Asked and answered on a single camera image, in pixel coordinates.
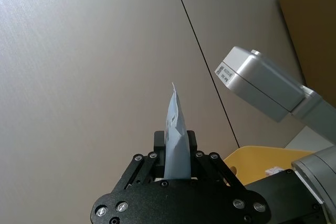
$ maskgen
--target black screw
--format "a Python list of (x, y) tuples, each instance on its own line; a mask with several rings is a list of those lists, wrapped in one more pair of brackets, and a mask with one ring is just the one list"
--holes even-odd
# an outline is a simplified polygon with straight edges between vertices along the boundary
[(313, 209), (314, 209), (314, 210), (319, 210), (319, 209), (320, 209), (320, 206), (319, 206), (318, 204), (314, 204), (314, 205), (313, 205)]
[(251, 223), (252, 222), (252, 218), (250, 215), (245, 215), (244, 216), (244, 221), (247, 222), (247, 223)]
[(120, 223), (120, 219), (118, 217), (113, 217), (110, 220), (110, 224), (119, 224)]
[(165, 180), (162, 181), (162, 182), (161, 182), (161, 186), (162, 186), (162, 187), (167, 187), (167, 186), (168, 186), (168, 181), (165, 181)]

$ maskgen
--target cardboard box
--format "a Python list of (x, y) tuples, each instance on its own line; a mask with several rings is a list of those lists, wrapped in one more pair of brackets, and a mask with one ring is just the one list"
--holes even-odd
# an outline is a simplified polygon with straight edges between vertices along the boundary
[(307, 86), (336, 107), (336, 0), (279, 0)]

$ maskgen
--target yellow bin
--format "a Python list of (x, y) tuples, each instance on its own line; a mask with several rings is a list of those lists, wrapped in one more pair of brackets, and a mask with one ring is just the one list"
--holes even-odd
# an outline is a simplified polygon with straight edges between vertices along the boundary
[(236, 176), (243, 185), (250, 184), (265, 178), (265, 171), (278, 166), (290, 169), (291, 162), (310, 155), (312, 152), (263, 147), (244, 146), (231, 153), (224, 162), (232, 171), (237, 171)]

